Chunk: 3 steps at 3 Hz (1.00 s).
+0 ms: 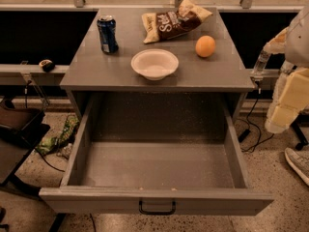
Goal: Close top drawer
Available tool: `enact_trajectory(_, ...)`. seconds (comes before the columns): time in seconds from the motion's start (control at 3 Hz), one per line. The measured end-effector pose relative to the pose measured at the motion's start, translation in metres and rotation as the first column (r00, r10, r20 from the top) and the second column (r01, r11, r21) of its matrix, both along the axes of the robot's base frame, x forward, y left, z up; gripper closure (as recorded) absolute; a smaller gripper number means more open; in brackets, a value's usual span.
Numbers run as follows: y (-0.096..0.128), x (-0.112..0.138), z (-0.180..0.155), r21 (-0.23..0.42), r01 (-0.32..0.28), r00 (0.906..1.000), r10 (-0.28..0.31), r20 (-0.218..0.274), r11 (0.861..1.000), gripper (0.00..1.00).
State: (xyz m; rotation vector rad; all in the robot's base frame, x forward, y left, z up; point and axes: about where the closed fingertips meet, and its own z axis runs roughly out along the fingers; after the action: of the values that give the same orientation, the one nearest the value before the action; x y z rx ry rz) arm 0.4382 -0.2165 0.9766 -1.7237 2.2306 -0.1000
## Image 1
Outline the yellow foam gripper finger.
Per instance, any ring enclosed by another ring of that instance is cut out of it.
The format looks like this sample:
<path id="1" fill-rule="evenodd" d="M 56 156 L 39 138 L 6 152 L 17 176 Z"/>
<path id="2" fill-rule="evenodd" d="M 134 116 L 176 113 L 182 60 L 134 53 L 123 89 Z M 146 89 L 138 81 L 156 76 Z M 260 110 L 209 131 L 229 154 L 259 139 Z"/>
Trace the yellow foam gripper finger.
<path id="1" fill-rule="evenodd" d="M 281 73 L 267 112 L 265 123 L 267 131 L 271 133 L 285 131 L 308 105 L 309 70 L 297 68 L 290 74 Z"/>

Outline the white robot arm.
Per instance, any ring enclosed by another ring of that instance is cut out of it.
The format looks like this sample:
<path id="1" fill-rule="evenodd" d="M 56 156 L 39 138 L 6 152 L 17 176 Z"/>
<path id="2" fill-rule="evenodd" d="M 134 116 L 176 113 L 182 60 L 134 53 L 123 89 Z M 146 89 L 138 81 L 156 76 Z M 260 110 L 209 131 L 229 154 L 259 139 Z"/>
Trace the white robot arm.
<path id="1" fill-rule="evenodd" d="M 309 105 L 309 6 L 266 43 L 264 51 L 285 54 L 265 123 L 268 132 L 281 133 Z"/>

